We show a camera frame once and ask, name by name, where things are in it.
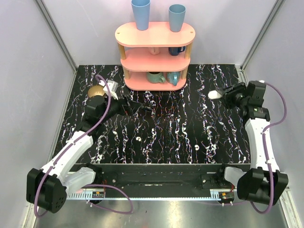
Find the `white oval case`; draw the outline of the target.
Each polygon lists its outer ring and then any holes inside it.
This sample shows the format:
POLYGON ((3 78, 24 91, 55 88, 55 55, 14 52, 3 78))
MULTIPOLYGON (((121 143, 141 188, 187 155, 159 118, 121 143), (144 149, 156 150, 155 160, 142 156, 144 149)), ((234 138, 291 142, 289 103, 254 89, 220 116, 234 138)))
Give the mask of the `white oval case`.
POLYGON ((210 100, 217 100, 220 99, 222 97, 222 94, 220 94, 218 91, 216 90, 212 90, 208 93, 208 98, 210 100))

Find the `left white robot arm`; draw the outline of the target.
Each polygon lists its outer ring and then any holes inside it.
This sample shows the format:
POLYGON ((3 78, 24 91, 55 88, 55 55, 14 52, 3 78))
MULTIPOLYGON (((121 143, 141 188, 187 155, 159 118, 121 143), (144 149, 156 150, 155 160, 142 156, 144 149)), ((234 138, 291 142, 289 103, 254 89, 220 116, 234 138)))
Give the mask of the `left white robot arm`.
POLYGON ((103 177, 96 166, 86 164, 71 175, 68 172, 80 156, 98 140, 107 120, 115 115, 132 116, 140 109, 150 108, 126 96, 115 99, 96 95, 89 98, 83 120, 66 146, 42 168, 33 168, 28 172, 27 202, 34 204, 36 208, 56 213, 63 207, 68 196, 84 186, 98 188, 103 177))

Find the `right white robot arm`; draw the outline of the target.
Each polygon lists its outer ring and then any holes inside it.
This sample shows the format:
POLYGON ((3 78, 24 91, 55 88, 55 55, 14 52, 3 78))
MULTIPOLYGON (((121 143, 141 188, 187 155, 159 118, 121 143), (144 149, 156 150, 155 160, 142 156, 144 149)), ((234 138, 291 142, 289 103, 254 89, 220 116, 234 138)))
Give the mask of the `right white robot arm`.
POLYGON ((210 100, 219 100, 227 109, 239 108, 243 124, 249 139, 250 169, 245 172, 237 167, 224 166, 216 178, 220 188, 233 185, 241 200, 249 201, 252 206, 256 203, 265 204, 263 213, 270 211, 277 203, 288 185, 288 176, 280 171, 272 149, 270 131, 273 126, 285 120, 271 123, 270 112, 263 107, 264 94, 269 83, 249 81, 217 88, 208 93, 210 100))

